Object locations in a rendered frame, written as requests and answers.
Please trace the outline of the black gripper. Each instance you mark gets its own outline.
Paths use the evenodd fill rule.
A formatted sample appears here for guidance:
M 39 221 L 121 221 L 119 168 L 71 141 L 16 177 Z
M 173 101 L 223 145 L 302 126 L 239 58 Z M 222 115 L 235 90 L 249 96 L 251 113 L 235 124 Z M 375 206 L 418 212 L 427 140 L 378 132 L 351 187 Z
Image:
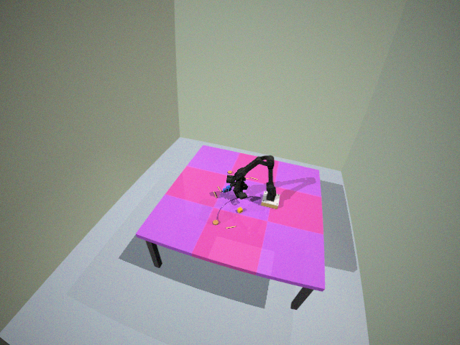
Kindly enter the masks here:
M 247 198 L 247 194 L 242 191 L 242 187 L 244 185 L 238 186 L 236 185 L 236 182 L 233 184 L 230 184 L 230 187 L 232 188 L 234 186 L 233 192 L 237 198 L 240 198 L 240 200 Z

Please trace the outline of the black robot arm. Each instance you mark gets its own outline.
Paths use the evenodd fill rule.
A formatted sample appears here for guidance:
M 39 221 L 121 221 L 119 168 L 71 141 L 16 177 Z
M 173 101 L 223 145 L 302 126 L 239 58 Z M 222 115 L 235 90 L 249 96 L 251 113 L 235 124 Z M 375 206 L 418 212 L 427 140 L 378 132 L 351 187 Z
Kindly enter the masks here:
M 272 169 L 274 167 L 274 157 L 272 155 L 257 157 L 256 159 L 251 161 L 247 166 L 238 169 L 237 172 L 234 173 L 234 175 L 227 175 L 226 182 L 234 184 L 236 181 L 236 185 L 244 185 L 244 187 L 242 187 L 242 190 L 246 190 L 248 188 L 248 185 L 244 183 L 244 181 L 246 181 L 245 176 L 250 170 L 252 170 L 257 165 L 264 165 L 268 167 L 269 182 L 267 183 L 267 201 L 272 202 L 275 200 L 276 196 L 276 188 L 274 187 L 274 184 L 272 182 Z

